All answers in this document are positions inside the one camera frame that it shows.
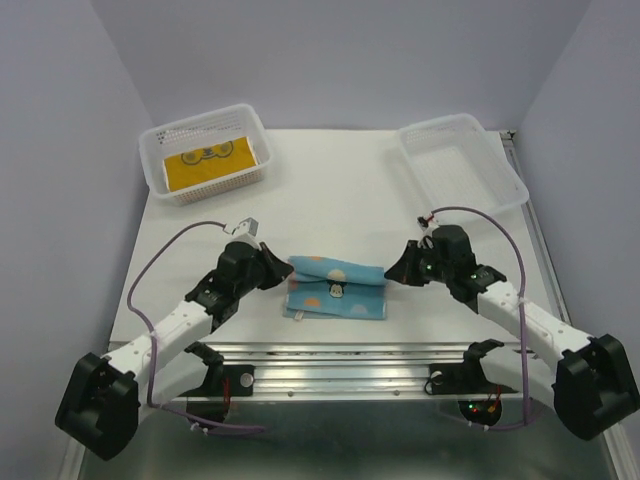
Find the light blue colourful towel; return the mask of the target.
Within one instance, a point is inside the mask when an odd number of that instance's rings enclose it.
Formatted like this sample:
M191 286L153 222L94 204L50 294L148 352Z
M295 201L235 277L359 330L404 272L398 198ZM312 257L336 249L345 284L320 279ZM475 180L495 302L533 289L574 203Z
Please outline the light blue colourful towel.
M284 315L288 318L386 318L384 268L320 256L291 256Z

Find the yellow blue hello towel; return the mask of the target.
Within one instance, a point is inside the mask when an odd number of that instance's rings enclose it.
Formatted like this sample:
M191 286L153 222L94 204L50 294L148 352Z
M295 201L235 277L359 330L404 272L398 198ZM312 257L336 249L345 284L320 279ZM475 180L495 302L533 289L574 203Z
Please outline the yellow blue hello towel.
M218 180L256 165L247 137L185 151L165 158L163 164L170 192Z

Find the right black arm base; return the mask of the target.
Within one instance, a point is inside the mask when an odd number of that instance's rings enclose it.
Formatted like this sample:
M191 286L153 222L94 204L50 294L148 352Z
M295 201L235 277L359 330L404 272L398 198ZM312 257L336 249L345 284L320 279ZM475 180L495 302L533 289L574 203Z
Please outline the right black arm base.
M492 350L502 348L501 341L488 339L472 343L457 363L432 363L424 385L428 395L472 395L496 393L498 387L503 392L515 390L503 384L490 382L485 376L480 360Z

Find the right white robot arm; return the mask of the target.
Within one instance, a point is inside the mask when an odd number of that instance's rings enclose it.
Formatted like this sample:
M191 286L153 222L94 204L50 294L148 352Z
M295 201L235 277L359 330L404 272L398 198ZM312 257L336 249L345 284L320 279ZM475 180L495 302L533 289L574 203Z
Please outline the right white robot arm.
M408 241L386 279L412 287L442 283L451 296L520 342L469 345L461 362L436 367L434 395L489 394L500 387L552 409L576 437L591 440L639 409L639 389L622 343L595 337L519 295L506 276L477 262L462 227L437 227Z

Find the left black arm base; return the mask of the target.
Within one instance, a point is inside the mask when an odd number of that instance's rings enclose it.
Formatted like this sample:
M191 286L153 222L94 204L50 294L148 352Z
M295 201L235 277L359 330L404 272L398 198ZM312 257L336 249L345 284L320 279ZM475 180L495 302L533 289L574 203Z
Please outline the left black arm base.
M186 387L179 397L250 397L253 395L255 366L227 363L224 356L202 342L183 350L191 372L181 367L178 379Z

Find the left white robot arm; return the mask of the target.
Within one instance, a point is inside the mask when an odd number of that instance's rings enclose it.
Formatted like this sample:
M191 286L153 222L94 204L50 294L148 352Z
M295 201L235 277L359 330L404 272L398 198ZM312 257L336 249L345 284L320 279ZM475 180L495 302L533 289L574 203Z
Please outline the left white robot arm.
M120 454L144 416L167 410L196 389L226 393L224 358L203 343L254 290L282 284L294 271L265 243L232 241L215 269L147 333L102 356L76 363L55 415L56 426L102 460Z

